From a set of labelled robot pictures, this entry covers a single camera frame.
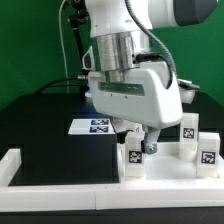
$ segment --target black sticker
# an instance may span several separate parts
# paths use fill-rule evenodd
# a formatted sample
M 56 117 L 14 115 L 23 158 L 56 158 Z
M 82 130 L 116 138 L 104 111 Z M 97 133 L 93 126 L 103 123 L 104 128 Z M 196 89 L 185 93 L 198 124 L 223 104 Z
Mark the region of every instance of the black sticker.
M 214 165 L 215 164 L 215 157 L 216 157 L 215 152 L 202 151 L 201 163 Z
M 183 138 L 194 139 L 194 129 L 193 128 L 184 128 Z
M 108 127 L 90 127 L 89 132 L 90 133 L 108 133 L 109 128 Z
M 129 151 L 129 163 L 141 164 L 142 152 Z
M 92 120 L 91 125 L 109 125 L 108 119 L 101 119 L 101 120 Z

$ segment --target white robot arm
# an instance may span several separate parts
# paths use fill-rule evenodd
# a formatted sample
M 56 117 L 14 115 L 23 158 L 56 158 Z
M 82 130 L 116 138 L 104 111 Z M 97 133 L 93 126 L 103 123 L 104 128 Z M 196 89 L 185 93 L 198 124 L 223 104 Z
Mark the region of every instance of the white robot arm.
M 91 20 L 96 69 L 89 73 L 93 103 L 100 113 L 141 123 L 148 154 L 160 130 L 178 124 L 182 105 L 175 68 L 154 61 L 146 29 L 201 23 L 217 0 L 85 0 Z

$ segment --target green backdrop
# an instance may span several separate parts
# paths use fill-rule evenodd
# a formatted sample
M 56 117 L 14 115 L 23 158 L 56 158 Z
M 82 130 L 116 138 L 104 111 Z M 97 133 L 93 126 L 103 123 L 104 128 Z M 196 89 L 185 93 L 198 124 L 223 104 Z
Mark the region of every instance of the green backdrop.
M 61 0 L 7 0 L 0 6 L 0 109 L 22 94 L 65 77 L 61 53 L 58 10 Z M 63 12 L 65 49 L 70 76 L 81 65 L 73 33 Z M 180 78 L 193 80 L 224 105 L 224 3 L 202 25 L 156 30 L 177 64 Z M 81 27 L 85 50 L 89 24 Z

